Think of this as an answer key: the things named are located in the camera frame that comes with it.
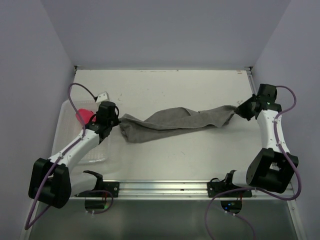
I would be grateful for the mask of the pink towel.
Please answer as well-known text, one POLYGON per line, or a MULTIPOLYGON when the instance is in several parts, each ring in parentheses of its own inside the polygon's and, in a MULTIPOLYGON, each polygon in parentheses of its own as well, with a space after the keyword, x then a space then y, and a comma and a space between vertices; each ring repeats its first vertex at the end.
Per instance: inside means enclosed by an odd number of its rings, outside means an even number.
POLYGON ((76 119, 78 120, 78 122, 81 124, 81 118, 84 121, 84 124, 88 124, 90 119, 92 118, 93 115, 95 115, 96 113, 85 109, 85 108, 80 108, 78 110, 78 113, 75 114, 76 119))

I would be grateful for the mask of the grey towel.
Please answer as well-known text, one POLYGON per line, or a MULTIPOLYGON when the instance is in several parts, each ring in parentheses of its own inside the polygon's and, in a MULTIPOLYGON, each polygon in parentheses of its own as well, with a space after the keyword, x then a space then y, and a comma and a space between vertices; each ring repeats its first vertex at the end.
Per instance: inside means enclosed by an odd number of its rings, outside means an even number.
POLYGON ((228 125, 236 113, 233 105, 194 111, 185 107, 160 110, 145 120, 130 114, 120 119, 121 134, 129 143, 146 143, 228 125))

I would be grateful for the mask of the clear plastic basket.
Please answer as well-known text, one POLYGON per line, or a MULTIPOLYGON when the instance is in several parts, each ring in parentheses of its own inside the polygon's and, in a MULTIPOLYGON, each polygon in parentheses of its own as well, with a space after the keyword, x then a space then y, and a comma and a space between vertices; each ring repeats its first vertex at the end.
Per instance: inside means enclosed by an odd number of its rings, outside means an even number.
MULTIPOLYGON (((62 103, 55 137, 52 146, 52 155, 61 152, 69 144, 73 143, 83 133, 83 126, 76 118, 76 112, 69 100, 62 103)), ((85 147, 81 151, 87 151, 79 165, 97 164, 104 162, 110 156, 109 150, 111 145, 111 137, 108 136, 100 144, 92 149, 85 147)))

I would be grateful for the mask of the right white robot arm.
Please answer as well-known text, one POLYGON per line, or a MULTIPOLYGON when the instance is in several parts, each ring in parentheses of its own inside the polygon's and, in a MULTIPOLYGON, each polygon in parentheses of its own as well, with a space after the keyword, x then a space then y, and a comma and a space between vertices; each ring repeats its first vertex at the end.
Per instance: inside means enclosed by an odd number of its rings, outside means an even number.
POLYGON ((261 84, 257 94, 242 103, 236 114, 250 121, 254 118, 260 129, 261 150, 247 171, 232 170, 227 173, 223 192, 235 196, 241 187, 261 188, 282 194, 288 187, 299 159, 290 153, 282 130, 285 112, 277 99, 277 87, 261 84))

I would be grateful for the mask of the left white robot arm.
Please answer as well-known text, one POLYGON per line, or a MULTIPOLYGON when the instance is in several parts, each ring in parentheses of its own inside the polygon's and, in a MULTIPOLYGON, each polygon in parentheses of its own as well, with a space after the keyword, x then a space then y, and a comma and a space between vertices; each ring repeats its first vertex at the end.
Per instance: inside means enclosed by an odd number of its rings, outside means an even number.
POLYGON ((105 190, 101 174, 85 170, 71 178, 70 173, 88 152, 109 137, 119 123, 116 104, 111 101, 101 102, 84 131, 70 144, 50 158, 39 158, 34 163, 28 196, 60 209, 70 197, 88 192, 95 197, 101 195, 105 190))

